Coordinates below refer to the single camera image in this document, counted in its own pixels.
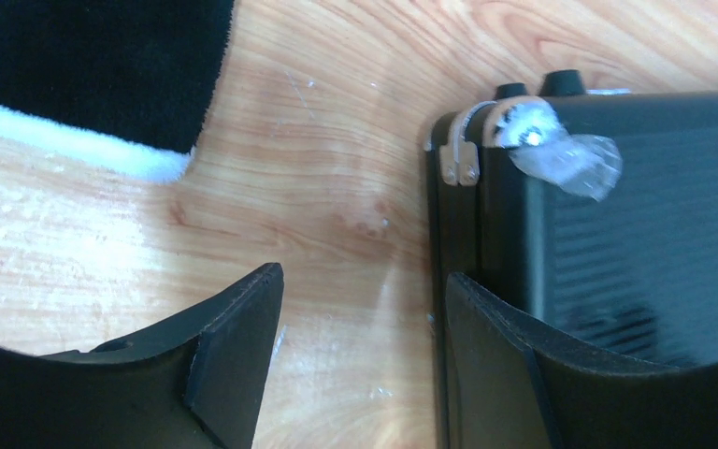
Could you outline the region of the black poker set case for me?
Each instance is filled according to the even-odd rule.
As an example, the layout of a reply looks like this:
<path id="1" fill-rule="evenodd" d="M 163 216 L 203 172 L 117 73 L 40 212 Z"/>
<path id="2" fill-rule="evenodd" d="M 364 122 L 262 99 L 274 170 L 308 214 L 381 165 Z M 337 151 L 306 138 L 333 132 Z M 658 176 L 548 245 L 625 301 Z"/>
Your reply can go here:
<path id="1" fill-rule="evenodd" d="M 424 154 L 441 447 L 454 273 L 604 350 L 718 362 L 718 91 L 590 91 L 555 71 L 442 115 Z"/>

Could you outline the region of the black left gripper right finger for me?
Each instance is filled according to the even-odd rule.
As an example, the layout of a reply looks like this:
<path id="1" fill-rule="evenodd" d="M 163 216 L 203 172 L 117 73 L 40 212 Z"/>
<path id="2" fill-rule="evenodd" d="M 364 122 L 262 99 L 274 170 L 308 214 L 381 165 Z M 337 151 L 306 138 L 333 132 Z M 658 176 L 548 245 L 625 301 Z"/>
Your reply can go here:
<path id="1" fill-rule="evenodd" d="M 718 448 L 718 362 L 604 350 L 462 273 L 446 281 L 445 312 L 454 448 Z"/>

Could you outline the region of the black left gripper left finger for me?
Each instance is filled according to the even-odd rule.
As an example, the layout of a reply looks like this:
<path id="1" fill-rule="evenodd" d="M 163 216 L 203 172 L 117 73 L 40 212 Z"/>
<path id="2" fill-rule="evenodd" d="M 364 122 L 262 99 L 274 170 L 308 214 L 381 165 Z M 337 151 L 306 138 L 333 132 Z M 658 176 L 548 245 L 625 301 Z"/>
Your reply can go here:
<path id="1" fill-rule="evenodd" d="M 0 448 L 249 448 L 284 290 L 267 263 L 90 352 L 0 347 Z"/>

